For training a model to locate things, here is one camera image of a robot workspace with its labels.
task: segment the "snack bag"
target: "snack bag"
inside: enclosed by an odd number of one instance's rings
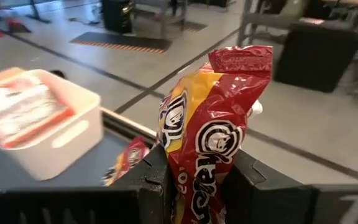
[[[116,165],[109,168],[103,175],[103,185],[110,186],[113,184],[131,168],[136,166],[149,152],[150,149],[144,144],[144,138],[136,137],[129,144],[128,148],[117,157]]]
[[[252,105],[271,79],[273,49],[232,47],[183,77],[160,104],[157,141],[179,196],[174,224],[224,223],[219,185],[240,148]]]
[[[74,115],[52,90],[29,75],[0,85],[0,146],[30,141],[45,128]]]

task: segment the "black stand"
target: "black stand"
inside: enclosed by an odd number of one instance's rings
[[[45,23],[45,24],[51,23],[50,20],[42,19],[42,18],[40,17],[40,14],[38,13],[38,9],[37,9],[37,7],[35,6],[35,0],[30,0],[30,5],[31,5],[31,7],[32,7],[32,11],[34,12],[34,15],[26,15],[28,18],[30,18],[30,19],[35,19],[36,21],[43,22],[43,23]]]

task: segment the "gray floor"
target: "gray floor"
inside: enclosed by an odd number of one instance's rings
[[[90,19],[90,2],[40,6],[42,17],[53,24],[20,16],[33,33],[0,38],[0,70],[63,70],[71,81],[100,94],[107,109],[156,129],[159,97],[207,58],[201,57],[188,67],[187,62],[237,29],[244,0],[237,0],[228,12],[189,7],[188,20],[206,24],[207,28],[184,33],[170,29],[173,44],[164,54],[70,44],[84,32],[104,32],[67,21],[69,17]],[[25,14],[28,7],[18,12]],[[155,35],[157,26],[146,29],[142,27],[146,23],[140,20],[135,25],[137,33]],[[220,46],[234,45],[235,38],[227,38]],[[243,150],[302,183],[358,183],[358,106],[351,98],[272,82],[260,101],[264,112],[250,121]]]

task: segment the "white plastic bin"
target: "white plastic bin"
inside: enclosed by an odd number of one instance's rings
[[[33,178],[56,177],[103,137],[100,96],[45,70],[31,70],[0,81],[7,83],[21,75],[36,75],[67,104],[75,115],[37,136],[24,147],[3,149]]]

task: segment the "packaged food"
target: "packaged food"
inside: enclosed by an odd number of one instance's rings
[[[29,75],[0,85],[0,146],[9,149],[30,141],[74,111]]]
[[[148,153],[150,149],[144,144],[144,138],[136,137],[118,157],[116,164],[109,168],[103,175],[102,183],[110,186],[117,179],[126,174],[131,168],[136,166]]]
[[[183,77],[160,104],[158,143],[179,197],[175,224],[224,223],[220,184],[232,167],[247,117],[271,79],[273,49],[232,47]]]

